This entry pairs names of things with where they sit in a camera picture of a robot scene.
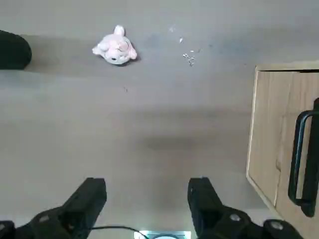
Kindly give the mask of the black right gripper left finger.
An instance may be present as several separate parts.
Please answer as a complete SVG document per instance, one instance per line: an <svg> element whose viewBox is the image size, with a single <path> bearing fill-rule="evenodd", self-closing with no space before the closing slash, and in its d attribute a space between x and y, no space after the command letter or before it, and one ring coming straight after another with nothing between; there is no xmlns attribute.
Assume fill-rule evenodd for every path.
<svg viewBox="0 0 319 239"><path fill-rule="evenodd" d="M86 239L107 201L103 178L86 178L61 206L40 212L27 224L0 222L2 239Z"/></svg>

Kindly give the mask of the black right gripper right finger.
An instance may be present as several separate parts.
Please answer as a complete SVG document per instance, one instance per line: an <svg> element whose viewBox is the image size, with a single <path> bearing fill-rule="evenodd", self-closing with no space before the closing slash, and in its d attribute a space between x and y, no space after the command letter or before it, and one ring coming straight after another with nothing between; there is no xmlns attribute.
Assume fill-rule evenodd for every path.
<svg viewBox="0 0 319 239"><path fill-rule="evenodd" d="M198 239L301 239L288 222L265 220L260 226L241 210L224 205L206 177L191 178L187 201Z"/></svg>

